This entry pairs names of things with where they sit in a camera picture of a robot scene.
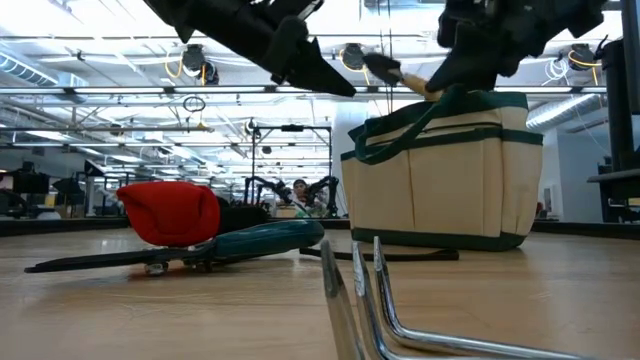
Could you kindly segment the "beige gardening bag green trim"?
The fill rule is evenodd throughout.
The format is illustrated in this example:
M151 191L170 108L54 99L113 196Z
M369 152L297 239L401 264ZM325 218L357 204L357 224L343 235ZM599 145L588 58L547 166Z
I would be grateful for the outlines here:
M370 118L341 156L355 241L506 251L531 231L543 137L520 92L452 88Z

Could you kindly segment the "red and black gardening glove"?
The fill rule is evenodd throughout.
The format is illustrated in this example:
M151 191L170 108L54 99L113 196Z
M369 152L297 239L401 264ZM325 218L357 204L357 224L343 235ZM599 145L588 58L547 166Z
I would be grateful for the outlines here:
M134 231L155 246L188 247L268 220L259 207L232 206L209 187L183 181L136 183L116 195Z

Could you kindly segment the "green-handled pruning shears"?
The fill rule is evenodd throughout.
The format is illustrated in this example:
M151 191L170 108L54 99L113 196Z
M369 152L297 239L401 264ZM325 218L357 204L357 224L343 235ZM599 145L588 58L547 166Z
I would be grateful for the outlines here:
M223 233L187 247L155 247L143 250L66 257L27 267L26 273L52 273L142 264L149 276L162 276L169 263L179 260L184 266L210 272L216 264L230 264L292 250L302 255L319 257L315 247L325 235L316 220L287 220L261 224Z

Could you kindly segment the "bent metal rods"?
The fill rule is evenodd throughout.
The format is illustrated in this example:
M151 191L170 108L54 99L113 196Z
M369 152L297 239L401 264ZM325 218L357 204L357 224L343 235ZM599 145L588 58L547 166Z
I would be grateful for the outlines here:
M406 327L395 308L380 239L374 239L373 274L357 242L351 255L355 305L337 254L328 241L320 242L324 294L338 360L587 360L571 353Z

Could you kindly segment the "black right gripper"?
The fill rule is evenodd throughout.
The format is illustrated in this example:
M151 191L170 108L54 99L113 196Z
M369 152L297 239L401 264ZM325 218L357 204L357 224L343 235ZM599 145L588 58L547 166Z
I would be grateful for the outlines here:
M446 0L438 22L438 44L450 52L427 81L429 92L492 90L497 75L515 74L564 30L553 0Z

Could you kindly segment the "white ventilation duct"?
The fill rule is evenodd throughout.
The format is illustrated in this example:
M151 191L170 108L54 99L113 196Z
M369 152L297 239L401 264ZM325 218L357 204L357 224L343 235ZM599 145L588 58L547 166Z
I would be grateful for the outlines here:
M62 94L56 94L61 100L76 104L85 103L86 95L77 94L71 88L85 86L87 82L73 73L59 72L56 76L48 75L33 64L0 51L0 73L7 74L14 79L20 79L35 87L62 87Z

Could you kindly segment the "person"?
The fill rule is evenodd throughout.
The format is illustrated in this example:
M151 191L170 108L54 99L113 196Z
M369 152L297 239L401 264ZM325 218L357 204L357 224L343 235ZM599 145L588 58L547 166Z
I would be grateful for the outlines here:
M297 179L293 183L292 204L295 206L296 218L324 218L328 213L324 192L320 191L311 200L309 186L303 179Z

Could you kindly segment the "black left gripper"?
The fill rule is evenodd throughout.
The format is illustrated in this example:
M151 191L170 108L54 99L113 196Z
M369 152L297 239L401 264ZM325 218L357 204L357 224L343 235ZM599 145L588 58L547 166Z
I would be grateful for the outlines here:
M291 86L353 97L354 86L309 39L306 18L324 0L190 0L189 25Z

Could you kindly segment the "black background station frame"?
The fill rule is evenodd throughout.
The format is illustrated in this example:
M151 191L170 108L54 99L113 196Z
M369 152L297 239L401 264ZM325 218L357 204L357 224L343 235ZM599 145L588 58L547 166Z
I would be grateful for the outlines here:
M256 174L256 162L257 162L257 158L256 158L256 151L257 148L262 146L262 147L268 147L268 144L264 143L264 140L273 132L273 131L280 131L280 132L284 132L284 133L299 133L299 132L304 132L304 131L311 131L313 132L322 142L322 144L324 146L326 146L329 150L329 157L328 157L328 175L334 176L333 172L332 172L332 166L333 166L333 161L332 161L332 154L333 154L333 146L331 144L332 142L332 128L330 126L306 126L306 125L296 125L296 124L286 124L286 125L280 125L280 126L258 126L258 125L254 125L251 128L251 176L258 176ZM258 183L255 183L254 185L252 185L250 187L249 190L249 201L251 204L258 204L259 202L255 201L253 199L254 194L257 193L258 190Z

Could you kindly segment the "silver ventilation duct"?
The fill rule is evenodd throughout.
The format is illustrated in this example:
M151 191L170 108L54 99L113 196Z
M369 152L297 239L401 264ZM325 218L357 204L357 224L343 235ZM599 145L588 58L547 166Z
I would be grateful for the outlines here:
M544 132L585 112L597 110L602 105L602 96L598 94L571 95L568 99L548 102L531 110L526 120L526 128L534 132Z

